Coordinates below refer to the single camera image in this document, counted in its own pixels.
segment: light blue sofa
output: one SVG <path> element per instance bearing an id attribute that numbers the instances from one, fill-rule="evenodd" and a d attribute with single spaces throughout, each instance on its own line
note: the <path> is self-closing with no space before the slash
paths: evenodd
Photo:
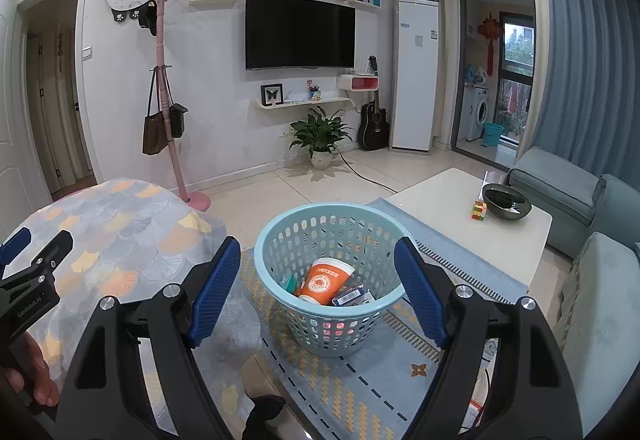
<path id="1" fill-rule="evenodd" d="M 640 193 L 535 147 L 506 182 L 552 215 L 547 243 L 575 258 L 554 333 L 583 434 L 618 438 L 612 416 L 636 416 L 640 402 Z"/>
<path id="2" fill-rule="evenodd" d="M 640 242 L 640 193 L 615 176 L 597 178 L 533 147 L 515 163 L 506 183 L 551 214 L 546 242 L 571 258 L 594 232 L 629 248 Z"/>

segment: potted plant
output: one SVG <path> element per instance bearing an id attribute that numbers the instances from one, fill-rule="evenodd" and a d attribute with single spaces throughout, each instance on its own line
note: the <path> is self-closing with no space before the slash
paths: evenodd
<path id="1" fill-rule="evenodd" d="M 295 134 L 289 149 L 293 146 L 308 147 L 314 168 L 327 169 L 331 164 L 331 152 L 338 149 L 335 144 L 344 137 L 353 141 L 350 135 L 344 131 L 345 128 L 349 130 L 351 128 L 348 128 L 342 118 L 338 116 L 344 110 L 338 110 L 332 116 L 326 116 L 320 106 L 318 106 L 318 112 L 314 108 L 309 110 L 311 113 L 308 114 L 306 120 L 291 123 Z"/>

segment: white coffee table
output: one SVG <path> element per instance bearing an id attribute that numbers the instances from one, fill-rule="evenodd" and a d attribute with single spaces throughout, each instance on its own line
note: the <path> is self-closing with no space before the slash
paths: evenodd
<path id="1" fill-rule="evenodd" d="M 545 248 L 551 214 L 534 206 L 517 221 L 501 220 L 489 211 L 483 221 L 474 220 L 471 211 L 481 187 L 481 179 L 452 168 L 387 200 L 528 287 Z"/>

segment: black tv screen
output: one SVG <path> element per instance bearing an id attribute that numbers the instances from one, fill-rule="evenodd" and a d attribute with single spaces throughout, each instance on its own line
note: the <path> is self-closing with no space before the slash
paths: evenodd
<path id="1" fill-rule="evenodd" d="M 246 0 L 247 70 L 352 68 L 355 9 L 315 0 Z"/>

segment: butterfly frame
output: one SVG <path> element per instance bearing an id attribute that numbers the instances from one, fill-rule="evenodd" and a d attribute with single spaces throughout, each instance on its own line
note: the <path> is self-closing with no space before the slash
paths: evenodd
<path id="1" fill-rule="evenodd" d="M 282 98 L 282 84 L 262 84 L 260 86 L 263 106 L 274 106 L 284 104 Z"/>

